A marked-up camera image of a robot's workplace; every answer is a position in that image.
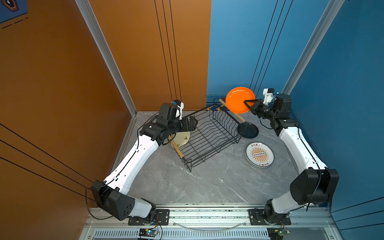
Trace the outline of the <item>orange plate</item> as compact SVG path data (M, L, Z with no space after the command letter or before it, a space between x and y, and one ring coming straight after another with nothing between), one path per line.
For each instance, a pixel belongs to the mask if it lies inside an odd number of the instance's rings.
M227 108L236 114L244 114L250 111L244 104L244 100L255 100L255 94L252 90L245 87L236 87L226 96Z

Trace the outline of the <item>beige plate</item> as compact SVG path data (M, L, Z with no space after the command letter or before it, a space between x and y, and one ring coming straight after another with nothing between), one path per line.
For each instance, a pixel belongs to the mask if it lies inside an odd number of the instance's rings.
M173 140L171 141L171 144L173 147L182 147L184 146L190 139L190 132L179 132L175 134L175 137L173 137Z

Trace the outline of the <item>black plate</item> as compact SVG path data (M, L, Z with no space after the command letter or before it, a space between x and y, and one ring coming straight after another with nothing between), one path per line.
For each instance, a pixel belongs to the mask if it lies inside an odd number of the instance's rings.
M259 135L259 129L252 123L243 122L237 127L238 134L247 139L256 138Z

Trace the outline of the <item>black wire dish rack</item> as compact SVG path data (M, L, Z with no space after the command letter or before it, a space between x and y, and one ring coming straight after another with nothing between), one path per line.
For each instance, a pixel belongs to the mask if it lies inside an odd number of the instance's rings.
M222 100L189 116L194 116L198 124L196 130L190 132L189 141L179 148L184 155L180 159L189 171L241 139L237 131L240 122Z

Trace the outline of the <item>white plate red dotted pattern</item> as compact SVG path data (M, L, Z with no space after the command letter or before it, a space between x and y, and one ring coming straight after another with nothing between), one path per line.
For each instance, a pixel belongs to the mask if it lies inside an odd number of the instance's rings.
M268 168L275 160L271 148L261 142L253 142L247 145L245 154L248 162L257 168Z

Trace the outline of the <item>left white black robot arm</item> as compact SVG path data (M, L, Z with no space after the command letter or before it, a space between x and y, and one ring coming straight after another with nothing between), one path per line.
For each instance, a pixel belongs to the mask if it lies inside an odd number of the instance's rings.
M198 121L183 116L184 103L174 100L161 105L137 130L137 140L122 162L102 182L95 181L90 190L99 208L123 221L140 218L148 223L155 219L156 205L128 195L131 185L148 158L159 148L169 144L177 133L192 132Z

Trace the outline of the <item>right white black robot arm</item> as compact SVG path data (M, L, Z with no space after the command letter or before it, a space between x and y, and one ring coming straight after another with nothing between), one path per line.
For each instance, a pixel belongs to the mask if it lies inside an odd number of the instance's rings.
M270 121L271 128L284 142L298 170L298 176L284 195L268 200L262 213L269 225L279 224L292 211L310 204L330 203L333 199L340 175L330 169L316 155L305 139L299 122L290 117L292 98L277 94L272 106L264 100L245 100L244 104L258 118Z

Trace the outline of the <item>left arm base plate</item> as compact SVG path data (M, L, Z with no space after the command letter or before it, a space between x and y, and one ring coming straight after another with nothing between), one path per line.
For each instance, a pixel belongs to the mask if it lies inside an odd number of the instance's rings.
M161 226L167 226L170 219L169 209L156 209L150 213L146 218L132 217L129 218L129 226L155 226L160 224Z

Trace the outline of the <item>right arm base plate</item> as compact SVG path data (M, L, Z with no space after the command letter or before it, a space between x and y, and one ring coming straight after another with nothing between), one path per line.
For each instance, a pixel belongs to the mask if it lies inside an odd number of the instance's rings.
M276 214L274 212L267 214L262 209L249 209L248 215L252 226L277 226L281 224L290 226L292 224L288 214Z

